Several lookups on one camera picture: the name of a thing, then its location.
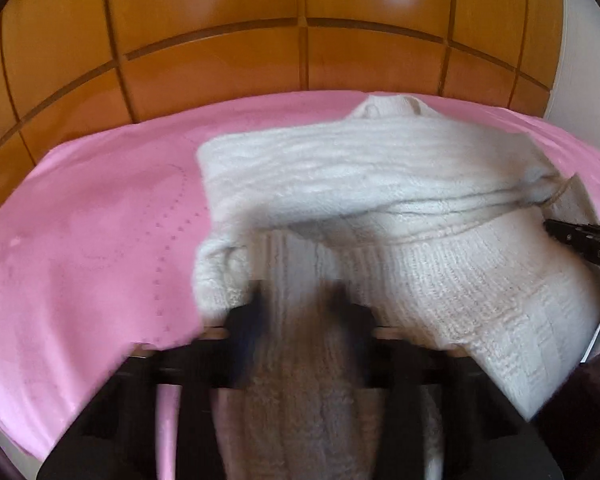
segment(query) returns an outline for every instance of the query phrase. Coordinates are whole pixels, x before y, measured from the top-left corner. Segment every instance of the pink fabric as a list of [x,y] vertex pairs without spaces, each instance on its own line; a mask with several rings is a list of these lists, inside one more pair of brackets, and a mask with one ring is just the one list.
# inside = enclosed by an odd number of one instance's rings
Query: pink fabric
[[[543,120],[432,96],[462,120],[526,132],[600,215],[600,153]],[[0,427],[43,459],[133,342],[200,330],[190,290],[209,230],[197,147],[212,137],[343,118],[362,92],[245,98],[74,140],[49,153],[0,210]],[[173,391],[162,393],[173,410]],[[161,417],[168,458],[173,420]],[[162,473],[169,477],[169,465]]]

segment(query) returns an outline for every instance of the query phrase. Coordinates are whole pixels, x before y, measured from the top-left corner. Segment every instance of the white knit fabric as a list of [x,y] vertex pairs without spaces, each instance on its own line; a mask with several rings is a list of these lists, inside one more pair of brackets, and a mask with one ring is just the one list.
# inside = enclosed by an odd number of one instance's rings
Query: white knit fabric
[[193,277],[205,321],[243,302],[252,279],[270,309],[250,383],[219,422],[232,478],[368,478],[380,397],[346,374],[326,315],[334,280],[413,342],[462,345],[527,417],[600,320],[599,283],[543,231],[536,205],[560,210],[564,182],[525,136],[371,97],[346,120],[219,137],[198,158],[213,222]]

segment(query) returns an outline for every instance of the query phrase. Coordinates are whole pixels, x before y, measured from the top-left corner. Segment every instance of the white sweater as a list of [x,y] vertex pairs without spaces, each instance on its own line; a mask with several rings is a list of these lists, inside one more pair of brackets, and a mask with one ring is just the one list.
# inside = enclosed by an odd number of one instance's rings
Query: white sweater
[[368,478],[381,397],[347,380],[325,313],[334,280],[411,341],[463,346],[527,417],[600,320],[600,282],[544,233],[538,205],[595,222],[592,208],[525,136],[372,96],[346,120],[219,137],[198,158],[213,222],[198,306],[217,324],[260,279],[270,309],[250,384],[220,413],[232,478]]

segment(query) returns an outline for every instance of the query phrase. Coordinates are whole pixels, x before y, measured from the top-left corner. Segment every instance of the pink tablecloth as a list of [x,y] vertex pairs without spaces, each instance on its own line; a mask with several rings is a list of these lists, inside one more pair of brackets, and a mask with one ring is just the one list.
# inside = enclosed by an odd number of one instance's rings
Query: pink tablecloth
[[[596,149],[540,119],[421,98],[456,118],[528,133],[565,176],[581,175],[600,215]],[[131,343],[169,347],[199,330],[190,273],[209,229],[195,159],[200,144],[232,132],[337,120],[364,99],[345,91],[246,98],[49,153],[0,210],[3,431],[43,459]],[[173,434],[170,419],[161,431]]]

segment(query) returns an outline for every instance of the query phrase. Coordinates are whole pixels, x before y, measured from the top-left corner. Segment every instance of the wooden headboard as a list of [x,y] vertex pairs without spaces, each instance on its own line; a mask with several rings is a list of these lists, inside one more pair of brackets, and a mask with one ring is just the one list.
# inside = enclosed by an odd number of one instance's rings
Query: wooden headboard
[[271,92],[438,94],[541,116],[562,0],[9,0],[0,205],[51,148]]

